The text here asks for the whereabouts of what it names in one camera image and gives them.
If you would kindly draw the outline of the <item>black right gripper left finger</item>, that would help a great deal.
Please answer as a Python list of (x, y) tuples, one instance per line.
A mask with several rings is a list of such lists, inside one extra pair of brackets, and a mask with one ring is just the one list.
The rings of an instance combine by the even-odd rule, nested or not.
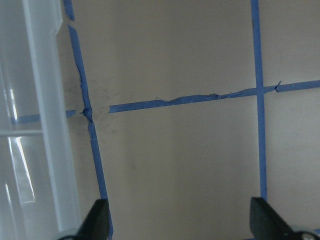
[(107, 199), (97, 199), (74, 238), (76, 240), (106, 240), (109, 231), (109, 202)]

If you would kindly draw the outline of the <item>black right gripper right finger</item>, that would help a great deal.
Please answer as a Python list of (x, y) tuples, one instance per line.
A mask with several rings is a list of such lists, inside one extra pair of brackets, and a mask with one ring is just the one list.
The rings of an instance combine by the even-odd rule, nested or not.
[(290, 226), (262, 197), (250, 199), (250, 231), (256, 240), (318, 240), (320, 235), (300, 226)]

